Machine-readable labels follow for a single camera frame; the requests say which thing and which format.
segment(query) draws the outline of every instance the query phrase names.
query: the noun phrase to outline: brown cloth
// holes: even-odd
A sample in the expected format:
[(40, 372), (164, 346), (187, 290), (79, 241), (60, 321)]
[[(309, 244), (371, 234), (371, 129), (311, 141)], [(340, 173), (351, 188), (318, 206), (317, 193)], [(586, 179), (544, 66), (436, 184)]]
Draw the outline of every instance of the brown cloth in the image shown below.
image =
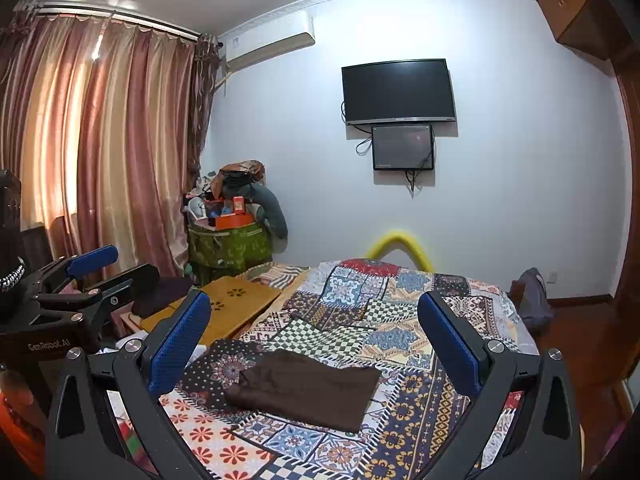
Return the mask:
[(276, 350), (240, 372), (224, 390), (230, 404), (314, 426), (358, 433), (378, 384), (375, 368), (332, 368), (309, 357)]

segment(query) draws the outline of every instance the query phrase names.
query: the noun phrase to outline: wall-mounted tv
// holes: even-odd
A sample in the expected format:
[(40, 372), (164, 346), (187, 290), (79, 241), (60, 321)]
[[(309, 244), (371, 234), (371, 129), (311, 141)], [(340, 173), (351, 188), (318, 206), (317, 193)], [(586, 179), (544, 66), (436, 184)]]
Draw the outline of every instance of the wall-mounted tv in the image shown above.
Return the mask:
[(445, 59), (342, 67), (347, 124), (455, 121)]
[(374, 170), (433, 169), (433, 131), (430, 124), (374, 126), (371, 142)]

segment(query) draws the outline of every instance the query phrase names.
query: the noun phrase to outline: blue gripper pad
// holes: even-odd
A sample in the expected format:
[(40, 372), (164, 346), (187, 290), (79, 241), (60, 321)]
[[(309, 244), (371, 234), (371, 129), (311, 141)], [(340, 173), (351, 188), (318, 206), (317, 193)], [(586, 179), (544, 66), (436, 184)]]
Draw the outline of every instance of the blue gripper pad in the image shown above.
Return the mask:
[(70, 278), (82, 278), (117, 261), (118, 250), (112, 245), (106, 245), (90, 253), (76, 256), (66, 268), (66, 275)]
[(210, 316), (209, 297), (200, 292), (151, 358), (148, 375), (151, 395), (159, 397), (174, 389), (209, 323)]
[(482, 389), (478, 361), (428, 294), (418, 300), (418, 321), (455, 390), (475, 399)]

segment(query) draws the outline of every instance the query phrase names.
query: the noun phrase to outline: pink curtain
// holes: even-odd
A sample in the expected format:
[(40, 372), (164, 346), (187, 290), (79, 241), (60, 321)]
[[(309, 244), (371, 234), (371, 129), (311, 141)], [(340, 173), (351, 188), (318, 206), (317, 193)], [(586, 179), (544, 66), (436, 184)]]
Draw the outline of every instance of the pink curtain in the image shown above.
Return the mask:
[(193, 52), (77, 16), (39, 16), (18, 48), (0, 43), (0, 166), (22, 181), (23, 228), (44, 224), (55, 255), (113, 244), (109, 275), (145, 262), (182, 273)]
[(174, 275), (187, 258), (180, 206), (193, 43), (110, 23), (89, 83), (79, 149), (82, 246), (113, 243), (121, 268)]

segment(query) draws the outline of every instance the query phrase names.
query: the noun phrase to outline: metal screw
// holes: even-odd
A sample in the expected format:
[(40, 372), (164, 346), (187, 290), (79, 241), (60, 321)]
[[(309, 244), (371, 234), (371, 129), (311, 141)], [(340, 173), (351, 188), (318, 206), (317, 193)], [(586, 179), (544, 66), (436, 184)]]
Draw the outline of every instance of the metal screw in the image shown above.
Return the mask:
[(74, 346), (69, 352), (66, 353), (67, 359), (78, 359), (80, 354), (82, 353), (82, 349), (78, 346)]
[(142, 341), (140, 341), (140, 339), (131, 339), (127, 341), (124, 345), (124, 349), (127, 352), (130, 352), (132, 354), (140, 350), (141, 347), (142, 347)]
[(495, 354), (501, 354), (502, 352), (504, 352), (504, 345), (498, 340), (491, 339), (491, 341), (489, 341), (486, 345), (487, 348)]
[(559, 361), (562, 359), (562, 352), (557, 348), (550, 348), (548, 351), (549, 357), (551, 357), (554, 361)]

